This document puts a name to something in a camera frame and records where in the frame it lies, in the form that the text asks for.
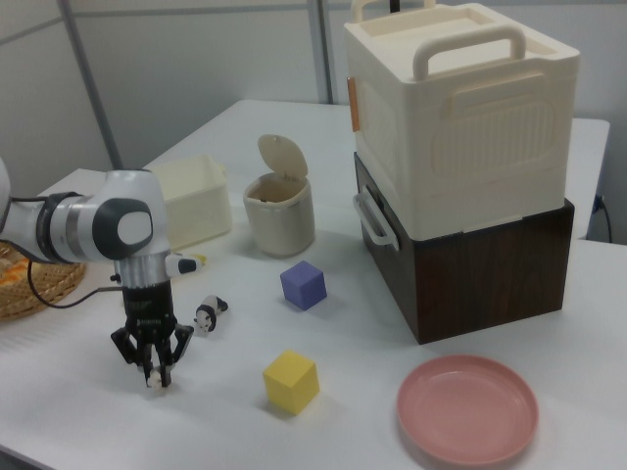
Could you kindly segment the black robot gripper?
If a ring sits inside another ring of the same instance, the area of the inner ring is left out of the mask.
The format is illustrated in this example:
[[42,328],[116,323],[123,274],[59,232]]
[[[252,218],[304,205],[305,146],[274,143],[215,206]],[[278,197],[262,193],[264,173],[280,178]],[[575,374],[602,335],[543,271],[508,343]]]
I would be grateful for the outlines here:
[[[159,341],[158,376],[162,387],[171,383],[171,369],[184,356],[194,334],[194,327],[179,324],[173,313],[172,290],[169,281],[141,288],[122,289],[125,327],[111,334],[111,339],[128,363],[134,363],[144,373],[147,387],[153,369],[152,351],[144,341]],[[171,347],[170,335],[175,339]]]

